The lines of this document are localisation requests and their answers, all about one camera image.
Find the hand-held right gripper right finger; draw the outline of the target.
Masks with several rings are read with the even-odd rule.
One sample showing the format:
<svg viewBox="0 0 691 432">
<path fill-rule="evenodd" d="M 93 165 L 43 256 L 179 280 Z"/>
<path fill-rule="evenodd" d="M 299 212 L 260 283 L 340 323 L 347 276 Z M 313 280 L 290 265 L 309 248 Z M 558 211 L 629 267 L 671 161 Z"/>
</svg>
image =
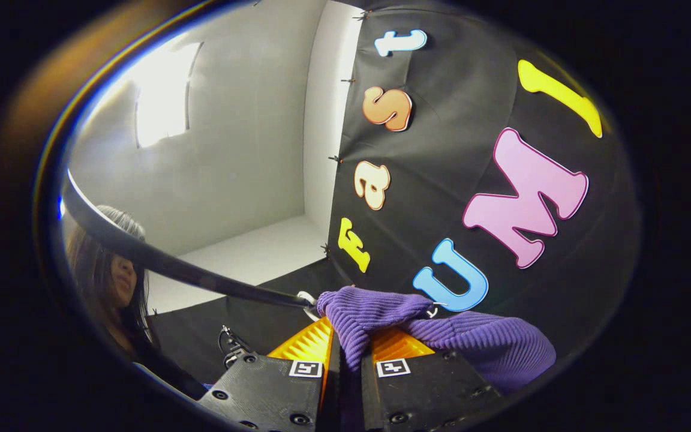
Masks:
<svg viewBox="0 0 691 432">
<path fill-rule="evenodd" d="M 368 431 L 466 431 L 504 402 L 462 353 L 433 350 L 398 328 L 373 334 L 361 381 Z"/>
</svg>

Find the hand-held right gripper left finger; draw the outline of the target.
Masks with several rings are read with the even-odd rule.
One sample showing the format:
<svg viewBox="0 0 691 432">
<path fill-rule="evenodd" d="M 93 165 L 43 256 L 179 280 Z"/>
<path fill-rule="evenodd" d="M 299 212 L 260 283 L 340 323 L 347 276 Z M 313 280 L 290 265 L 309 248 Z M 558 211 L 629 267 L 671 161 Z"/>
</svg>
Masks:
<svg viewBox="0 0 691 432">
<path fill-rule="evenodd" d="M 337 431 L 340 352 L 325 317 L 268 355 L 238 346 L 198 404 L 242 431 Z"/>
</svg>

